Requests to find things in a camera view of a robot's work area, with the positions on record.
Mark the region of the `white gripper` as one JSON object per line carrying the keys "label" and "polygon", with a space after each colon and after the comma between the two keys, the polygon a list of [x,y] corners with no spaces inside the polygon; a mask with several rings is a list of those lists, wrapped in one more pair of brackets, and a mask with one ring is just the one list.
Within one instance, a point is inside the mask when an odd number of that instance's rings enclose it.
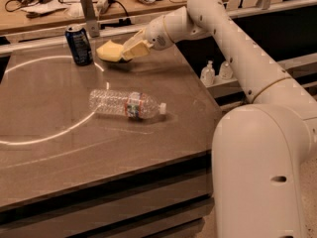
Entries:
{"label": "white gripper", "polygon": [[150,53],[151,48],[161,51],[172,45],[173,41],[166,31],[164,17],[158,17],[124,43],[122,58],[132,60],[144,57]]}

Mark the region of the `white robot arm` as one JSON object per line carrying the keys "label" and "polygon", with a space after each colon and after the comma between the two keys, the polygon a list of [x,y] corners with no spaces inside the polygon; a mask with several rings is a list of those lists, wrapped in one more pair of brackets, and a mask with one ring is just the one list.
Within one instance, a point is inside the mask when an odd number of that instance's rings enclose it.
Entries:
{"label": "white robot arm", "polygon": [[222,0],[187,0],[128,40],[123,56],[204,34],[248,100],[220,120],[213,136],[217,237],[306,238],[299,174],[317,152],[317,101],[229,17]]}

